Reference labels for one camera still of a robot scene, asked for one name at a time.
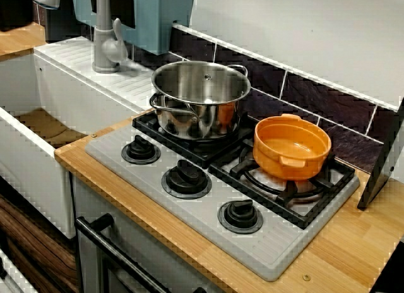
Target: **sink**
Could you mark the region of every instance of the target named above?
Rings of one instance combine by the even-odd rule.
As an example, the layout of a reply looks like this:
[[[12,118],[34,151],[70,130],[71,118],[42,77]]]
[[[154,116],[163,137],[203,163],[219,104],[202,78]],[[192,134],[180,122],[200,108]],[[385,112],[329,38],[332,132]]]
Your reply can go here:
[[[91,54],[92,43],[79,37],[0,63],[0,176],[68,238],[75,235],[69,172],[15,117],[41,107],[90,135],[149,108],[152,70],[99,74]]]

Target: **dark tile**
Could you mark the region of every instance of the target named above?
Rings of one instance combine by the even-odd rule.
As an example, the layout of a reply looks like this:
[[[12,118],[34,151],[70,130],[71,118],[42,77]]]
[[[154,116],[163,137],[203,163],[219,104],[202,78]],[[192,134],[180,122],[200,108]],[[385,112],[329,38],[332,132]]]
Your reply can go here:
[[[81,36],[85,37],[88,40],[92,40],[91,35],[91,26],[83,24],[81,25]]]
[[[384,142],[393,123],[394,114],[391,110],[377,107],[368,135]]]
[[[241,64],[248,70],[251,86],[265,93],[278,97],[282,87],[285,70],[271,64],[258,61],[249,56],[217,46],[215,62],[218,64]]]
[[[43,26],[43,27],[46,27],[46,9],[44,9],[41,6],[38,6],[38,11],[39,11],[40,25]]]
[[[126,50],[128,51],[128,58],[132,59],[132,48],[133,46],[131,44],[128,44],[125,42]]]
[[[282,99],[361,133],[366,132],[374,110],[366,100],[290,73]]]
[[[176,61],[182,61],[182,58],[172,55],[171,53],[154,55],[145,50],[135,47],[134,61],[140,63],[141,65],[147,68],[156,70],[157,68],[163,66],[164,64],[170,64]]]
[[[37,10],[37,4],[32,3],[32,13],[33,13],[33,20],[35,23],[39,24],[39,17],[38,17],[38,10]]]
[[[337,157],[367,172],[373,170],[382,144],[324,119],[320,120],[319,126],[330,136],[331,151]]]
[[[244,99],[240,100],[239,111],[248,112],[248,115],[256,119],[264,119],[271,116],[280,116],[283,113],[297,114],[306,121],[314,124],[318,121],[318,116],[304,112],[298,108],[292,107],[285,102],[274,99],[259,91],[251,90]]]
[[[173,28],[170,51],[192,61],[213,61],[215,44]]]

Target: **blue appliance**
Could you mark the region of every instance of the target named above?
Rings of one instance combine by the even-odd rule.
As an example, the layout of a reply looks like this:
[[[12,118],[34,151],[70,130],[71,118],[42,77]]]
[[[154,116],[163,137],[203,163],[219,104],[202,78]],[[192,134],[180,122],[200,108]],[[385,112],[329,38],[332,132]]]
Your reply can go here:
[[[114,5],[123,17],[134,17],[133,20],[130,18],[131,24],[126,25],[122,20],[124,40],[160,55],[169,50],[172,23],[189,26],[193,2],[194,0],[111,0],[111,5]],[[95,0],[73,0],[73,4],[77,20],[95,27]]]

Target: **white wall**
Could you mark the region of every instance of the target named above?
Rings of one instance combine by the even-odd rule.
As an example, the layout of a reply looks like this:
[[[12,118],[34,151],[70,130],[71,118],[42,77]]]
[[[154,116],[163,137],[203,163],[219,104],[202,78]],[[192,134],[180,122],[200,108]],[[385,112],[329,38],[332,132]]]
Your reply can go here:
[[[398,107],[403,19],[404,0],[196,0],[190,27]]]

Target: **oven handle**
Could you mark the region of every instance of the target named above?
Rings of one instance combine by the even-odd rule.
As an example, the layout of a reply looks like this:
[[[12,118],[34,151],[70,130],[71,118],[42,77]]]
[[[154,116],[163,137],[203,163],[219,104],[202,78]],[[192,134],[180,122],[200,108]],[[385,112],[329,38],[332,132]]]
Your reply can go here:
[[[145,269],[133,261],[127,254],[119,249],[110,239],[100,232],[114,223],[111,214],[106,213],[92,223],[87,222],[84,217],[78,217],[74,225],[91,242],[100,248],[107,256],[114,260],[130,276],[136,279],[146,290],[152,293],[170,293],[157,279],[152,277]],[[202,288],[197,288],[194,293],[206,293]]]

